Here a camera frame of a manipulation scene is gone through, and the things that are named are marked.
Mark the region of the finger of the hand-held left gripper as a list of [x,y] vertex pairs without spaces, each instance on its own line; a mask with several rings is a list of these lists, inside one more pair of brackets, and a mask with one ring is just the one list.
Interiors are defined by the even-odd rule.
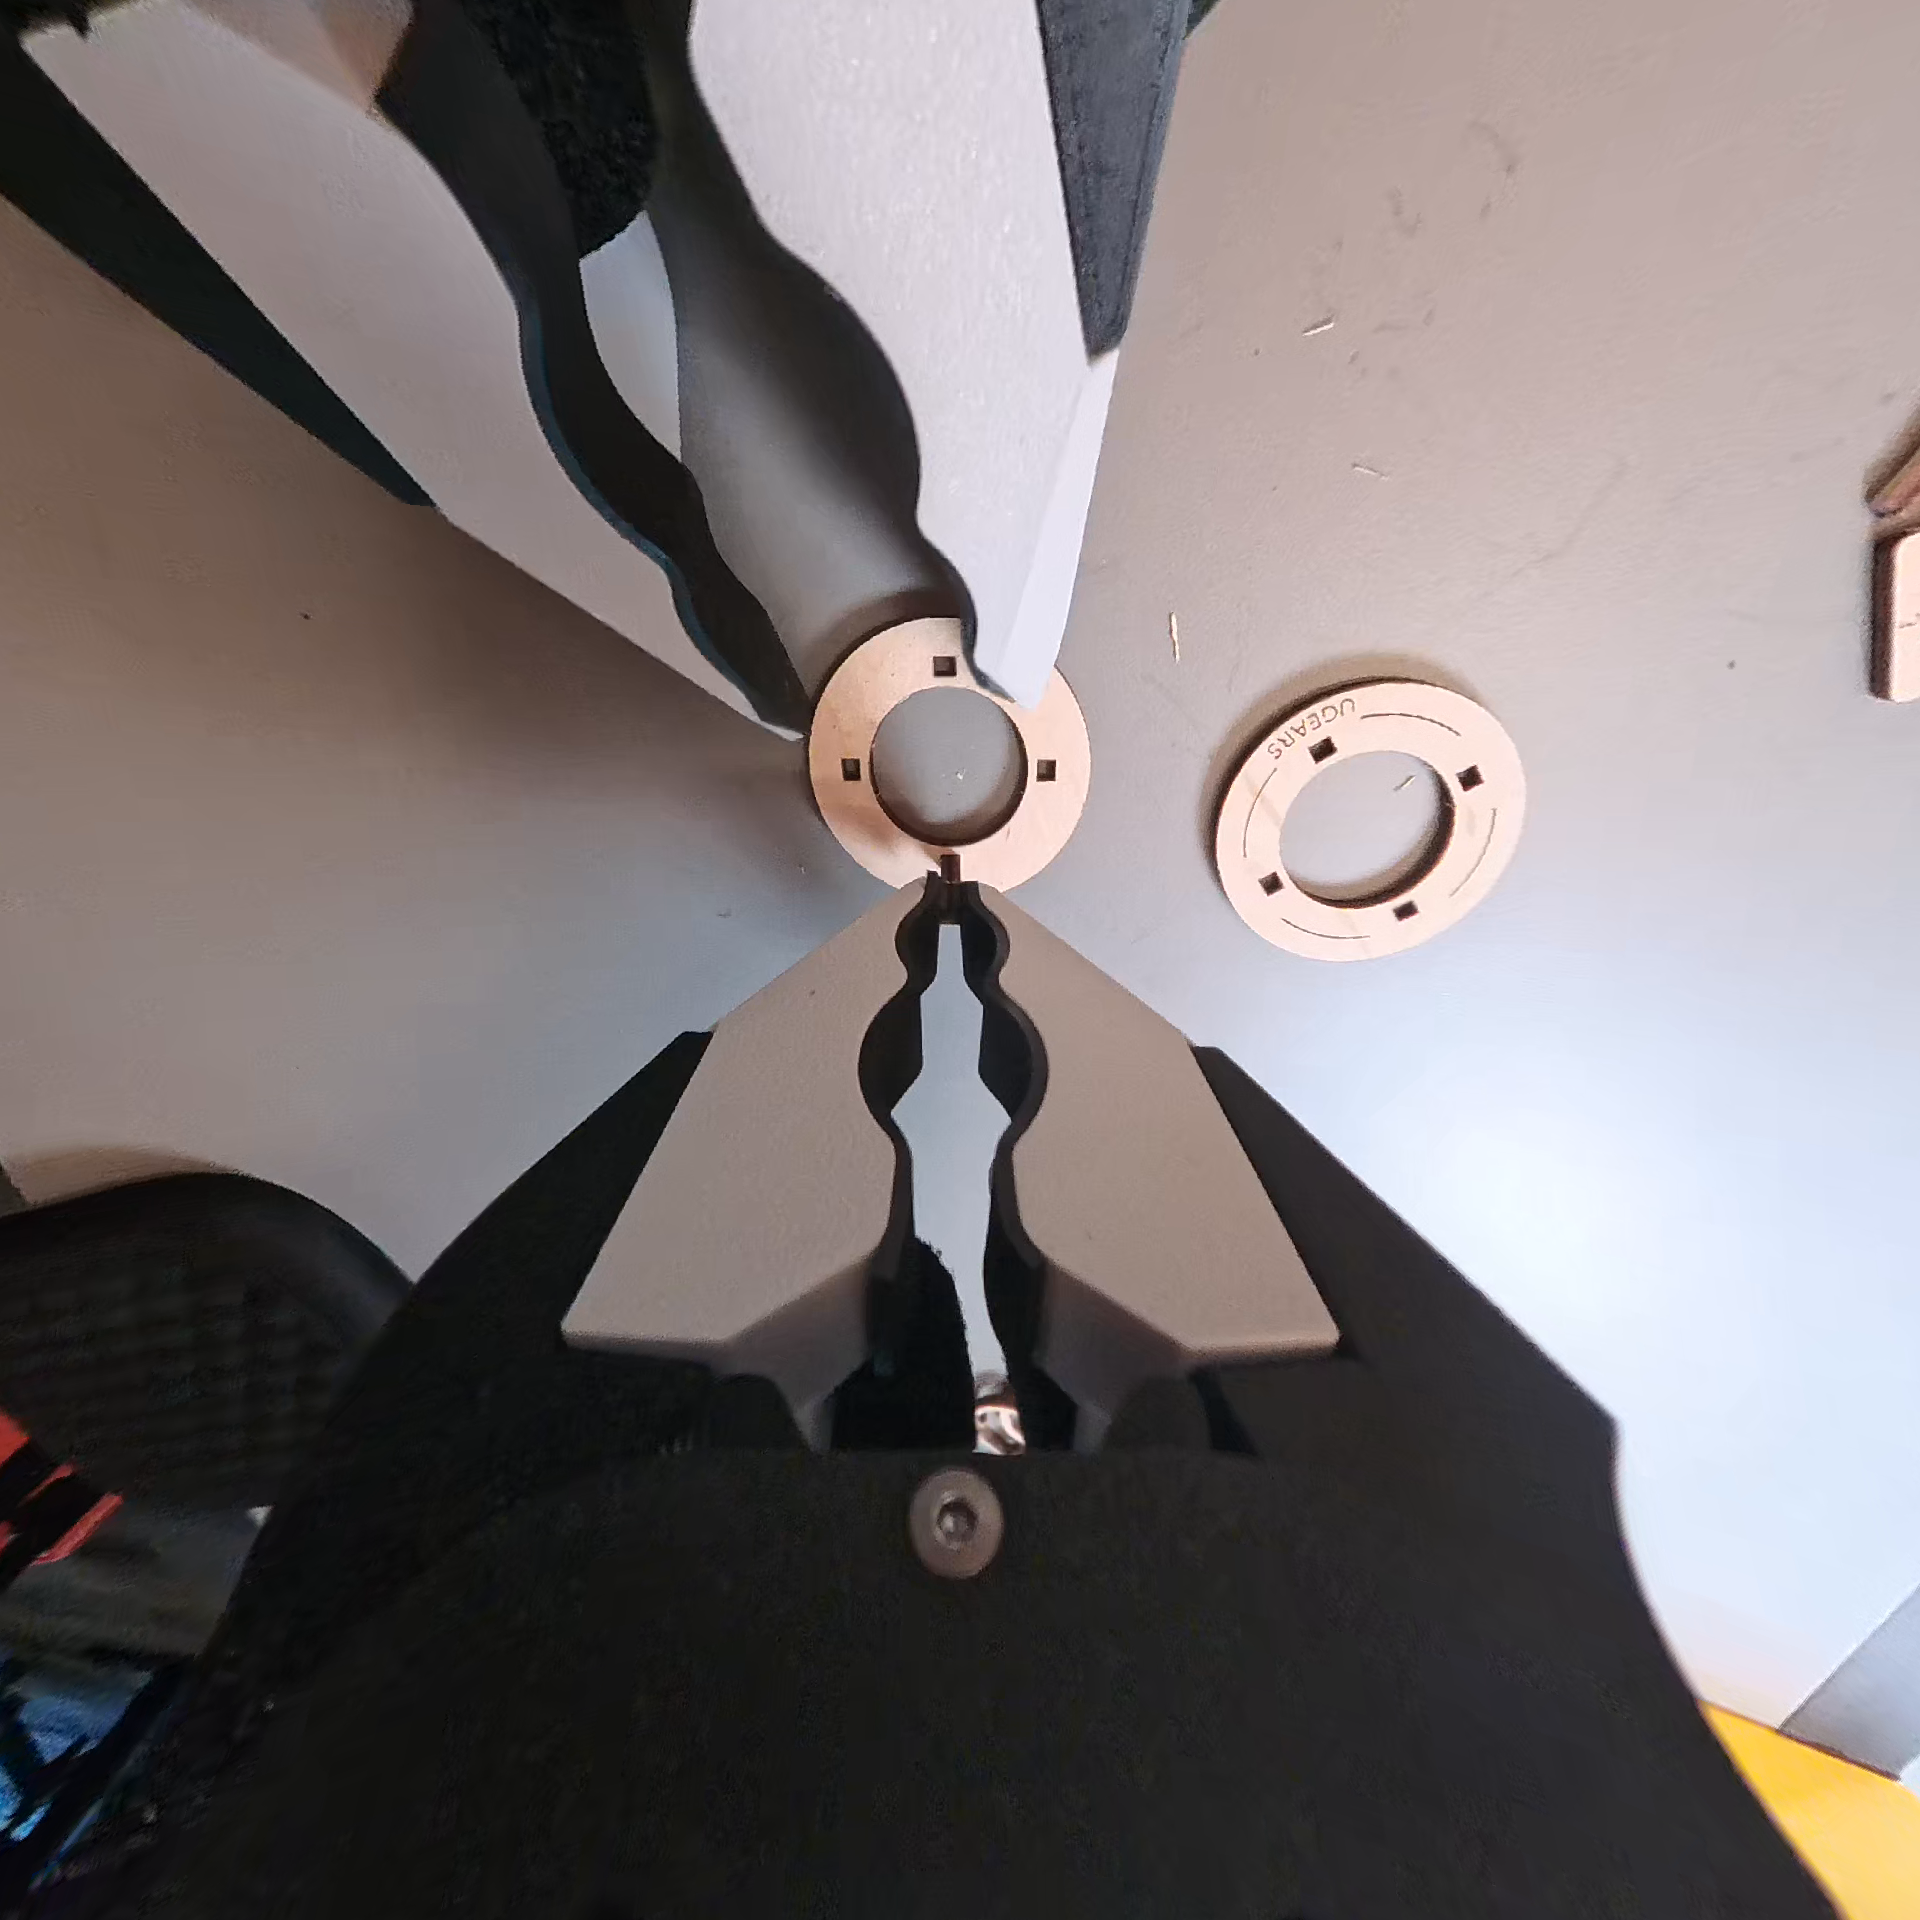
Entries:
[[770,729],[809,696],[594,333],[559,172],[461,5],[78,5],[36,104],[342,407],[351,457]]
[[1036,5],[649,5],[683,457],[815,693],[959,616],[1038,704],[1116,351],[1087,351]]

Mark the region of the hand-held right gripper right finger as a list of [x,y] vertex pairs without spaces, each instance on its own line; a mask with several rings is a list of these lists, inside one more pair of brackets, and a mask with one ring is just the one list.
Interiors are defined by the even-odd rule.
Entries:
[[1325,1357],[1339,1329],[1189,1037],[986,884],[959,889],[994,1146],[988,1303],[1026,1452],[1146,1384]]

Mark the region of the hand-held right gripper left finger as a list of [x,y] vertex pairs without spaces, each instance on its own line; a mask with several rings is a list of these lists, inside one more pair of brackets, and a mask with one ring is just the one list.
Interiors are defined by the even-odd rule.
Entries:
[[955,904],[910,882],[715,1023],[562,1318],[571,1349],[766,1377],[809,1434],[973,1447],[965,1317],[897,1126]]

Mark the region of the black mesh chair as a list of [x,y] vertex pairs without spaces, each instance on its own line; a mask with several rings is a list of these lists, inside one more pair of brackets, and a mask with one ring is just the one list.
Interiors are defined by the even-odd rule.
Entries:
[[295,1191],[169,1173],[4,1215],[2,1409],[122,1509],[4,1591],[4,1652],[202,1652],[412,1282]]

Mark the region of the red and black object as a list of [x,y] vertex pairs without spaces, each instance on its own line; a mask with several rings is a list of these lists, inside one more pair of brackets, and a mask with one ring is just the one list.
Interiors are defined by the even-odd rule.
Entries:
[[2,1591],[78,1551],[122,1503],[2,1413]]

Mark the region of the yellow object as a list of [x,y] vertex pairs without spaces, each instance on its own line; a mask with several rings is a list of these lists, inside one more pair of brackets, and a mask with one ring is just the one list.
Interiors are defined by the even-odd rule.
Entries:
[[1844,1918],[1917,1918],[1917,1799],[1737,1712],[1700,1703],[1717,1740]]

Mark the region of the wooden puzzle piece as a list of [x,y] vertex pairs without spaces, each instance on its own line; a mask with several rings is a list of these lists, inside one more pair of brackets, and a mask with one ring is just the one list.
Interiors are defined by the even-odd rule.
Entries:
[[1870,690],[1886,704],[1917,701],[1917,525],[1875,544],[1868,581]]

